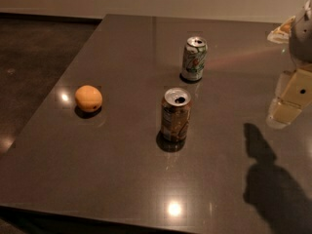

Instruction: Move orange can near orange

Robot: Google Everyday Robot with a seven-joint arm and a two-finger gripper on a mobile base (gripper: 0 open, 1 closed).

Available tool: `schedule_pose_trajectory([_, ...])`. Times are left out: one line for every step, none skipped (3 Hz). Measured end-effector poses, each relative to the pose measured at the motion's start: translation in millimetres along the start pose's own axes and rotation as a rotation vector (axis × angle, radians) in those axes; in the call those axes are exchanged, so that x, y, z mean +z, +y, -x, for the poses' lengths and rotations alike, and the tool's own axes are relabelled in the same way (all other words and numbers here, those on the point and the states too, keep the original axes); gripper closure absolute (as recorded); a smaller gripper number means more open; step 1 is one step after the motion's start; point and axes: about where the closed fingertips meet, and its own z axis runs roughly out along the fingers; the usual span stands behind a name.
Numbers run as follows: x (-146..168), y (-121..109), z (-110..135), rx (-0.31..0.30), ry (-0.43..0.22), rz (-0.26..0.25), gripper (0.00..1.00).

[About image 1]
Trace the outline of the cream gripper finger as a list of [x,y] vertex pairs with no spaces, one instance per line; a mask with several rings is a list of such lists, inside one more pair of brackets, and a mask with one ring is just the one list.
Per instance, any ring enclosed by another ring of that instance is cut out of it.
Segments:
[[284,129],[311,103],[312,68],[284,71],[279,77],[266,122],[273,129]]
[[292,16],[276,27],[268,34],[267,40],[276,44],[288,44],[294,20],[295,16]]

